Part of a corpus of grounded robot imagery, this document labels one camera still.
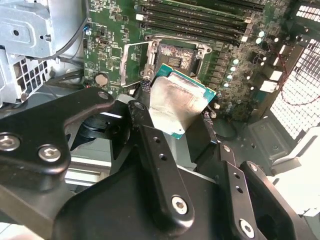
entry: red wire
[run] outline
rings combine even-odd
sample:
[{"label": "red wire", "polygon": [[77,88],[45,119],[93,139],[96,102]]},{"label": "red wire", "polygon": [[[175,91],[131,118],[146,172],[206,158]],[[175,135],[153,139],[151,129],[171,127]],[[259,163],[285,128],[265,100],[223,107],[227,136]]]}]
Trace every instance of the red wire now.
[{"label": "red wire", "polygon": [[287,71],[286,65],[285,65],[284,62],[282,61],[282,58],[281,58],[280,54],[279,54],[278,52],[277,52],[276,54],[277,54],[277,56],[278,56],[278,58],[279,58],[279,60],[280,60],[280,62],[281,62],[281,64],[282,64],[283,69],[284,69],[284,72],[285,72],[285,78],[284,78],[284,80],[283,80],[282,85],[280,86],[280,93],[281,93],[282,100],[283,100],[286,104],[289,104],[289,105],[291,105],[291,106],[305,106],[305,105],[312,104],[312,103],[314,103],[315,101],[317,101],[318,99],[320,99],[320,95],[317,96],[317,97],[316,97],[315,99],[313,99],[312,101],[306,102],[306,103],[291,103],[291,102],[289,102],[289,101],[287,101],[287,100],[285,99],[285,97],[284,97],[284,85],[285,85],[285,83],[287,82],[287,80],[288,80],[288,78],[289,78],[289,73],[288,73],[288,71]]}]

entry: motherboard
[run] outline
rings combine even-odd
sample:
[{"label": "motherboard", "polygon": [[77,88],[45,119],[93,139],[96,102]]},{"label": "motherboard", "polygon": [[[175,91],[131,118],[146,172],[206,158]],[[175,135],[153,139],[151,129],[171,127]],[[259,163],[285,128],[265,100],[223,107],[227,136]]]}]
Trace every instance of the motherboard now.
[{"label": "motherboard", "polygon": [[264,94],[289,0],[90,0],[85,82],[114,97],[162,64],[217,92],[218,116],[245,122]]}]

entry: bolt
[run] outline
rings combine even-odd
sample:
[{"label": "bolt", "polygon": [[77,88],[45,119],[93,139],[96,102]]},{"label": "bolt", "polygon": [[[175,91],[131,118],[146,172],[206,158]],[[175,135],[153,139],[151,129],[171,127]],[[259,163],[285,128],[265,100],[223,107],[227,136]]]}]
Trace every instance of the bolt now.
[{"label": "bolt", "polygon": [[55,162],[61,157],[61,152],[55,146],[43,146],[38,152],[39,157],[47,162]]},{"label": "bolt", "polygon": [[252,163],[249,163],[249,166],[253,171],[255,171],[255,172],[258,171],[258,168],[255,165],[253,165]]},{"label": "bolt", "polygon": [[92,34],[92,31],[90,30],[90,29],[87,29],[87,30],[85,30],[85,35],[87,35],[87,36],[91,36],[91,34]]},{"label": "bolt", "polygon": [[240,219],[239,225],[241,227],[241,230],[244,232],[244,234],[250,238],[253,239],[255,237],[255,231],[252,228],[252,226],[244,219]]},{"label": "bolt", "polygon": [[107,100],[109,98],[108,95],[104,91],[98,92],[98,95],[102,99],[106,99]]},{"label": "bolt", "polygon": [[174,196],[171,200],[172,206],[174,208],[174,210],[176,210],[176,212],[178,214],[181,215],[185,215],[188,211],[188,206],[186,204],[186,202],[179,196]]},{"label": "bolt", "polygon": [[136,101],[134,103],[134,105],[138,108],[138,109],[141,109],[141,110],[144,110],[145,109],[145,106],[143,106],[140,102]]},{"label": "bolt", "polygon": [[13,151],[20,146],[19,138],[12,135],[0,135],[0,150],[1,151]]},{"label": "bolt", "polygon": [[228,153],[230,153],[230,148],[228,147],[228,146],[226,146],[226,145],[223,145],[223,148],[224,148],[224,150],[226,150]]}]

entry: perforated metal grille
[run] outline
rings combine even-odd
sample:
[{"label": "perforated metal grille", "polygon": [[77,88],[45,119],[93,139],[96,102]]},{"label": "perforated metal grille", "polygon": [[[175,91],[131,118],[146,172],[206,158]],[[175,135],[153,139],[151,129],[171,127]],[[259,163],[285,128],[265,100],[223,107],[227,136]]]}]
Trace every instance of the perforated metal grille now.
[{"label": "perforated metal grille", "polygon": [[310,103],[319,95],[320,42],[312,39],[284,84],[282,94],[271,107],[272,113],[294,140],[302,131],[307,132],[320,123],[320,99]]},{"label": "perforated metal grille", "polygon": [[14,66],[15,76],[22,92],[31,94],[38,90],[46,81],[48,73],[47,61],[39,62],[34,69],[29,69],[26,59],[22,59]]},{"label": "perforated metal grille", "polygon": [[301,5],[296,16],[320,23],[320,9],[316,7]]}]

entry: robotic arm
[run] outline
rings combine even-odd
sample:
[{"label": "robotic arm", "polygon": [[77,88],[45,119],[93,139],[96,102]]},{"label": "robotic arm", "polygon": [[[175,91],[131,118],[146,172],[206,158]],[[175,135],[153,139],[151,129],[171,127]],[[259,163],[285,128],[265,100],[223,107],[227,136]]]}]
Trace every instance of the robotic arm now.
[{"label": "robotic arm", "polygon": [[[101,112],[111,175],[73,195],[69,149],[82,122]],[[176,165],[144,104],[95,87],[3,118],[0,208],[52,240],[316,240],[257,165],[236,166],[202,116],[186,137],[194,172]]]}]

